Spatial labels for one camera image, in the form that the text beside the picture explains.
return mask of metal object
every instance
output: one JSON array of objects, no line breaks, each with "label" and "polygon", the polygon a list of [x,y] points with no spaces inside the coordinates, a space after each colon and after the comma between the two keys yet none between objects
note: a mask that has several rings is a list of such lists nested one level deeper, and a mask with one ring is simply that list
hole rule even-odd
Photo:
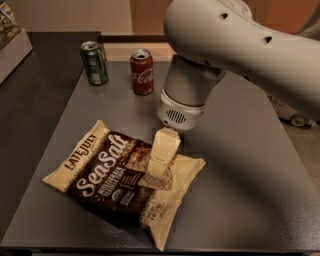
[{"label": "metal object", "polygon": [[108,82],[105,58],[97,42],[88,41],[81,44],[80,55],[90,84],[101,85]]},{"label": "metal object", "polygon": [[153,92],[153,58],[148,50],[137,50],[130,58],[133,91],[138,95]]}]

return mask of red soda can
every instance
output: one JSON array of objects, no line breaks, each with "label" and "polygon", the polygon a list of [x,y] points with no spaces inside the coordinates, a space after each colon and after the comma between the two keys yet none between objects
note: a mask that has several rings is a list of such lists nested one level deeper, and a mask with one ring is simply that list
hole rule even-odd
[{"label": "red soda can", "polygon": [[138,95],[153,92],[153,59],[148,50],[134,51],[130,58],[133,91]]}]

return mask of aluminum can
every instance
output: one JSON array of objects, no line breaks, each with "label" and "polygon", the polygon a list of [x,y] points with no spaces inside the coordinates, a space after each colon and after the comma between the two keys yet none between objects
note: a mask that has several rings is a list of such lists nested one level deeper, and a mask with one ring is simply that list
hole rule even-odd
[{"label": "aluminum can", "polygon": [[90,84],[101,85],[108,82],[104,54],[97,42],[88,41],[81,44],[80,55]]},{"label": "aluminum can", "polygon": [[153,92],[153,58],[148,50],[134,51],[130,58],[133,91],[138,95]]}]

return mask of can lid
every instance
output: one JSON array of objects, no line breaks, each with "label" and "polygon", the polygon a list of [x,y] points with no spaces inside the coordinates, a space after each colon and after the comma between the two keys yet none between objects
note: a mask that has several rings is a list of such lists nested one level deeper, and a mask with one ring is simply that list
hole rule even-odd
[{"label": "can lid", "polygon": [[81,48],[81,50],[84,50],[84,51],[92,51],[92,50],[98,49],[99,44],[94,41],[88,41],[88,42],[84,42],[83,44],[81,44],[80,48]]},{"label": "can lid", "polygon": [[149,58],[150,56],[151,56],[151,53],[146,49],[140,49],[140,50],[134,51],[131,54],[132,58],[138,59],[138,60],[145,60],[145,59]]}]

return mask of white box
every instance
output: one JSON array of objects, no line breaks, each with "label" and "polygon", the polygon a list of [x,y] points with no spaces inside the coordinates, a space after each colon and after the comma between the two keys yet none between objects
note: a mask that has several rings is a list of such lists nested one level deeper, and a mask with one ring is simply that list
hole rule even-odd
[{"label": "white box", "polygon": [[0,50],[0,84],[31,50],[32,45],[24,29]]}]

